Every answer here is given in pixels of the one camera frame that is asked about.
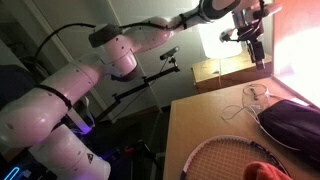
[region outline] wooden table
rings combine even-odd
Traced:
[[[204,140],[217,135],[236,135],[254,140],[270,150],[283,163],[293,179],[320,179],[320,172],[301,162],[292,151],[266,136],[252,117],[244,111],[231,120],[221,119],[221,112],[225,107],[242,106],[242,89],[251,83],[266,85],[274,95],[288,99],[294,97],[276,81],[266,78],[172,102],[163,179],[179,179],[193,149]],[[270,101],[274,104],[278,100],[271,98]]]

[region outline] orange object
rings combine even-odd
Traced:
[[[251,162],[243,175],[244,180],[292,180],[276,167],[263,162]]]

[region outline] white robotic arm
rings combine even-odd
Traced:
[[[97,26],[89,41],[100,58],[70,63],[20,99],[8,104],[0,112],[0,142],[10,147],[33,146],[29,150],[33,156],[59,178],[82,179],[90,176],[89,179],[107,179],[110,173],[107,162],[97,158],[80,140],[75,140],[65,126],[55,130],[53,127],[103,76],[111,75],[118,81],[134,78],[137,67],[134,54],[156,48],[187,28],[214,22],[229,12],[233,13],[235,27],[243,33],[240,40],[251,42],[248,43],[251,45],[249,49],[253,49],[251,53],[256,61],[254,53],[260,46],[253,46],[252,42],[256,42],[261,30],[257,31],[254,27],[258,26],[254,23],[259,21],[259,17],[279,10],[275,8],[278,6],[269,5],[261,12],[259,2],[200,0],[195,9],[171,19],[153,17],[128,26]],[[228,40],[227,35],[224,34],[222,39]]]

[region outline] clear glass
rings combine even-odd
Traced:
[[[242,105],[259,114],[270,106],[268,88],[262,84],[250,84],[243,88]]]

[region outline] black cable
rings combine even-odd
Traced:
[[[63,29],[66,29],[68,27],[71,27],[71,26],[85,26],[85,27],[89,27],[89,28],[95,28],[96,26],[95,25],[92,25],[92,24],[86,24],[86,23],[72,23],[72,24],[66,24],[62,27],[60,27],[59,29],[56,29],[54,30],[51,34],[49,34],[45,40],[42,41],[41,45],[38,47],[34,57],[33,57],[33,66],[36,65],[37,63],[37,57],[41,51],[41,49],[43,48],[43,46],[56,34],[59,33],[59,31],[63,30]]]
[[[160,70],[159,73],[162,72],[162,70],[163,70],[164,66],[166,65],[167,61],[168,61],[168,58],[167,58],[166,61],[164,62],[164,64],[163,64],[163,66],[162,66],[162,68],[161,68],[161,70]],[[146,89],[144,89],[143,91],[141,91],[131,102],[129,102],[129,103],[127,104],[127,106],[126,106],[121,112],[119,112],[115,117],[113,117],[113,118],[111,119],[111,121],[113,121],[113,120],[116,119],[118,116],[120,116],[120,114],[122,114],[135,100],[137,100],[145,91],[147,91],[156,81],[157,81],[157,79],[154,80]]]
[[[198,15],[198,13],[191,14],[190,16],[185,18],[185,21],[188,21],[197,15]],[[158,28],[161,30],[165,30],[165,31],[173,31],[173,30],[176,30],[177,28],[179,28],[180,26],[182,26],[183,24],[184,24],[184,22],[180,21],[176,26],[168,27],[168,26],[161,26],[158,24],[154,24],[151,22],[139,22],[139,23],[133,23],[133,24],[128,24],[128,25],[124,25],[124,26],[119,26],[119,28],[127,29],[127,28],[134,27],[134,26],[149,26],[149,27],[154,27],[154,28]]]

